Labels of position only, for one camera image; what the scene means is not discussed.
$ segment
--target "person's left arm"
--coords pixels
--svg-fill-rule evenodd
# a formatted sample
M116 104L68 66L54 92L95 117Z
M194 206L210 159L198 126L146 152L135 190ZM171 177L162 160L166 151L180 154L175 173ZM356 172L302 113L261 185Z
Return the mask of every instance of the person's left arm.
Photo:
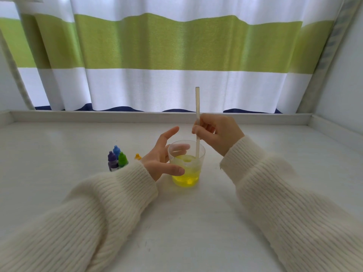
M155 181L184 173L166 164L166 141L178 130L163 133L140 162L86 179L59 207L2 242L0 272L103 270L157 197Z

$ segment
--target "sweater cuff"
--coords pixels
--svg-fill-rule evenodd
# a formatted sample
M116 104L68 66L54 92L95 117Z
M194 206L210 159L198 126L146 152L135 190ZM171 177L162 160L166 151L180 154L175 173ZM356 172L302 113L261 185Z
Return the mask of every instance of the sweater cuff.
M265 150L250 137L244 136L229 149L220 163L220 168L236 185L265 155Z
M142 212L157 197L157 185L148 170L139 161L112 172L126 192L130 202Z

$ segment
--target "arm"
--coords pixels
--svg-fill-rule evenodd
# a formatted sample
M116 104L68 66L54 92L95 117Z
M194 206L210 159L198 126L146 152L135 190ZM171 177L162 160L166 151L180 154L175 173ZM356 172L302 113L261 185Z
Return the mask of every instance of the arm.
M0 245L0 271L101 271L156 197L140 162L93 176Z
M288 184L282 158L241 138L221 168L287 271L363 271L363 226L328 198Z

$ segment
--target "wall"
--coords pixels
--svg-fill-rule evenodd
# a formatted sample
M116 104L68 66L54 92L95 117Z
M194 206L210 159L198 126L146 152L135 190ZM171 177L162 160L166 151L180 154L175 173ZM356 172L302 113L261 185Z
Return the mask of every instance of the wall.
M363 134L363 4L339 46L315 113Z
M15 80L0 48L0 111L5 109L27 110Z

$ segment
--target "navy blue stripe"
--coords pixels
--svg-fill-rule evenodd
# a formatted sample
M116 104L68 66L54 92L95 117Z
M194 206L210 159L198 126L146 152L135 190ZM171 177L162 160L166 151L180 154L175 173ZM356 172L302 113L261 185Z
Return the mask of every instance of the navy blue stripe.
M52 109L50 108L50 106L39 106L39 107L35 107L36 110L47 110L47 111L51 111ZM87 103L86 105L84 105L82 108L77 109L78 111L95 111L92 107L92 103ZM108 112L142 112L142 110L135 110L131 107L127 107L127 106L120 106L120 107L115 107L115 108L111 108L111 109L107 109L107 110L103 110L103 111L108 111ZM163 112L193 112L191 110L184 110L184 109L170 109L170 110L164 110ZM241 110L241 109L229 109L229 110L224 110L223 112L227 112L227 113L236 113L236 114L266 114L264 112L251 112L248 110ZM282 114L278 109L275 110L275 114Z

